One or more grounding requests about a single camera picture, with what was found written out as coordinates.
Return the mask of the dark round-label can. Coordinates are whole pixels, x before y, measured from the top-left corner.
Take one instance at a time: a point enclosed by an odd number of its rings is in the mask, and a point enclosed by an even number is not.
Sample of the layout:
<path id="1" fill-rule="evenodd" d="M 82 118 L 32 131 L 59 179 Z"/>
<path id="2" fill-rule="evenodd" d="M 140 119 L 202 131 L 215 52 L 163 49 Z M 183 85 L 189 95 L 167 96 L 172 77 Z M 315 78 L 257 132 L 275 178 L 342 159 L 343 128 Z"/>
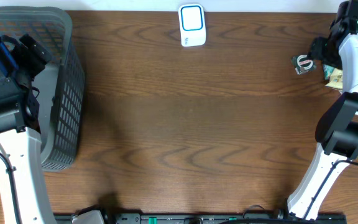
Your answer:
<path id="1" fill-rule="evenodd" d="M 302 75 L 316 69 L 316 64 L 307 54 L 293 56 L 291 62 L 297 75 Z"/>

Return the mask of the orange wet wipes pack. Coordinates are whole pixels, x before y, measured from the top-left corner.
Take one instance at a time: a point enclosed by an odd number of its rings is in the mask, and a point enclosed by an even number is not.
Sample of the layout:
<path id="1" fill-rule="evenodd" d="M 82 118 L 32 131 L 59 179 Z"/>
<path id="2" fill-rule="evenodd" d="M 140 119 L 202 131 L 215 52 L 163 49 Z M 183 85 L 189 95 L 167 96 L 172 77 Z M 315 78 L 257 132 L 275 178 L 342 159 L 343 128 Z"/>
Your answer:
<path id="1" fill-rule="evenodd" d="M 325 87 L 342 91 L 342 70 L 335 68 L 331 73 L 329 73 L 328 83 L 325 85 Z"/>

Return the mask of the teal small tissue pack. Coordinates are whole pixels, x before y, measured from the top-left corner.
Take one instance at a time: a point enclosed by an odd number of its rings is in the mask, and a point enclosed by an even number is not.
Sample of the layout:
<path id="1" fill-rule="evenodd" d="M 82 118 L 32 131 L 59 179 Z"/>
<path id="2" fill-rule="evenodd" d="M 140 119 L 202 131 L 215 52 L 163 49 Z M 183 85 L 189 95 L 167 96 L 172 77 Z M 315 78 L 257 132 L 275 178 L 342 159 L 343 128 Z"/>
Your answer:
<path id="1" fill-rule="evenodd" d="M 332 75 L 332 73 L 334 72 L 334 70 L 335 70 L 334 67 L 332 67 L 330 65 L 323 64 L 324 79 L 329 80 L 329 78 Z"/>

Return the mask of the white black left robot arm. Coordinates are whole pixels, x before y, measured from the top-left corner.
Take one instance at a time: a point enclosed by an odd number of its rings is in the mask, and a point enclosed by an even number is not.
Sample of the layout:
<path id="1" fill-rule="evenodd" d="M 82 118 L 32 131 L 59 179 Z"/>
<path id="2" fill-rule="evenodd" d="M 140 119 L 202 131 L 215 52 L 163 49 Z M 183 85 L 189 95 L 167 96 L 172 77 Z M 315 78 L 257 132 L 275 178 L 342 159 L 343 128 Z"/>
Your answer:
<path id="1" fill-rule="evenodd" d="M 102 223 L 96 208 L 52 212 L 44 171 L 71 165 L 85 74 L 67 30 L 24 23 L 37 35 L 0 32 L 0 196 L 6 223 Z"/>

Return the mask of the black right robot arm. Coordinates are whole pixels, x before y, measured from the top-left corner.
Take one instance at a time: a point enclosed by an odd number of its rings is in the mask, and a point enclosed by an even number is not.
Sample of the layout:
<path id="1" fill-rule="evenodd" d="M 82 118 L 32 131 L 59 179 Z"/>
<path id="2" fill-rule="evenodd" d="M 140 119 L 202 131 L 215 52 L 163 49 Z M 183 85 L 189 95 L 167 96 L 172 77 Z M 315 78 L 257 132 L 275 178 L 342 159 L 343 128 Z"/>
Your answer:
<path id="1" fill-rule="evenodd" d="M 358 166 L 358 17 L 337 19 L 328 38 L 317 38 L 310 57 L 342 70 L 341 96 L 322 115 L 313 160 L 296 190 L 287 198 L 281 218 L 313 222 L 337 178 L 349 166 Z"/>

